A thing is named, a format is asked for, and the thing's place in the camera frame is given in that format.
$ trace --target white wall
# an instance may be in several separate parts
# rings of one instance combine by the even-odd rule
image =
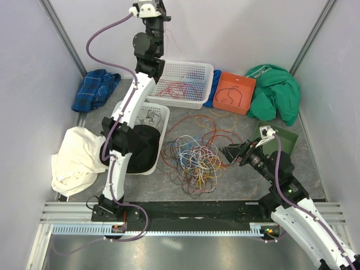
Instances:
[[[85,68],[106,68],[85,51],[89,37],[127,16],[135,0],[49,0]],[[164,0],[168,15],[165,59],[208,62],[243,74],[255,65],[272,63],[290,69],[326,0]],[[91,52],[98,58],[134,69],[132,40],[144,32],[140,19],[98,36]]]
[[[24,269],[81,81],[38,1],[0,0],[0,262]]]
[[[360,252],[360,1],[339,1],[300,66],[301,111],[328,198]]]

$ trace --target blue cloth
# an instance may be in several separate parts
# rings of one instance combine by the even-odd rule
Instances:
[[[211,92],[210,92],[210,95],[209,95],[209,99],[208,99],[208,101],[206,101],[204,103],[205,107],[210,107],[210,108],[214,107],[213,106],[213,101],[214,101],[214,96],[215,96],[216,90],[218,89],[218,85],[219,85],[219,82],[220,82],[220,76],[221,76],[221,70],[214,70],[213,85],[211,87]]]
[[[121,79],[120,74],[108,73],[105,69],[89,72],[76,93],[73,110],[88,112],[103,106]]]

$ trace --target green box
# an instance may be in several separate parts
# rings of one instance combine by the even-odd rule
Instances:
[[[288,130],[285,130],[283,128],[279,128],[276,125],[270,124],[269,122],[266,121],[259,121],[259,124],[255,130],[255,133],[253,135],[253,140],[257,139],[258,137],[260,137],[260,127],[263,127],[265,125],[270,125],[276,132],[276,134],[280,137],[281,140],[281,150],[288,153],[290,156],[293,153],[293,150],[295,148],[296,145],[296,141],[298,140],[299,135],[297,135],[296,133],[290,132]],[[263,152],[264,154],[267,155],[271,155],[273,152],[277,151],[278,146],[277,146],[277,141],[275,139],[273,139],[271,142],[266,143],[263,146]]]

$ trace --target blue plaid shirt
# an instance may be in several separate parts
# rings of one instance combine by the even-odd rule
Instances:
[[[76,93],[73,110],[88,112],[103,106],[120,81],[120,74],[108,73],[105,69],[89,72]]]

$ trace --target orange box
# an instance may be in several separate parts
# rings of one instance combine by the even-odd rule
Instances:
[[[213,106],[236,114],[246,115],[250,109],[257,80],[228,72],[221,73]]]

